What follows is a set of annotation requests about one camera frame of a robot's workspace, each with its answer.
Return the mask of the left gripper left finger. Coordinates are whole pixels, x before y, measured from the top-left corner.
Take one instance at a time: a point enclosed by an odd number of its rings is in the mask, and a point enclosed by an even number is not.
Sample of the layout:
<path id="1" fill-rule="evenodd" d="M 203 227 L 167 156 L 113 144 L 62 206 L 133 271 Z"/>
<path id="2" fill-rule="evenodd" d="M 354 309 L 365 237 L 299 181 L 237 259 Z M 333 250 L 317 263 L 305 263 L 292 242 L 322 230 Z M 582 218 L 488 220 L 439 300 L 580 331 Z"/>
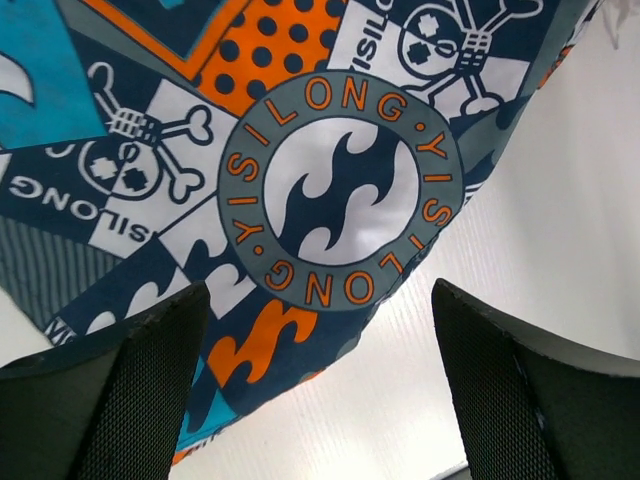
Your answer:
<path id="1" fill-rule="evenodd" d="M 196 282 L 1 369 L 4 479 L 166 479 L 207 325 Z"/>

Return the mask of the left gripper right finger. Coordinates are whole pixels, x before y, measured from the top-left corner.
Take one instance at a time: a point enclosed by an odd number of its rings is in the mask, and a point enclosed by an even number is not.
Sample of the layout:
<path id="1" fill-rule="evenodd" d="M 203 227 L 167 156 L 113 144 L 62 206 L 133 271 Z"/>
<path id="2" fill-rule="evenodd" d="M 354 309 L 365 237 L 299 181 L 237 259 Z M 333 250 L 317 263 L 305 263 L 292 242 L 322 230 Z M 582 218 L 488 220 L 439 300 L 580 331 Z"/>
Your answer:
<path id="1" fill-rule="evenodd" d="M 639 363 L 439 279 L 434 328 L 474 479 L 636 479 Z"/>

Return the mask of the blue patterned shorts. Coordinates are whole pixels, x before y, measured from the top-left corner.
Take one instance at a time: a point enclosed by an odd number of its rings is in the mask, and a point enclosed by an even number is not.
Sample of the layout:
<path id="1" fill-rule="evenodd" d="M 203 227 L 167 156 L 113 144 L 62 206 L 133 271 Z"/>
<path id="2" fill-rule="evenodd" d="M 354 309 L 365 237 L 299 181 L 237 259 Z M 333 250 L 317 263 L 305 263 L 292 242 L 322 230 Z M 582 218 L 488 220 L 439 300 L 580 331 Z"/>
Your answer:
<path id="1" fill-rule="evenodd" d="M 596 1 L 5 1 L 1 287 L 53 345 L 194 282 L 174 450 L 353 349 Z"/>

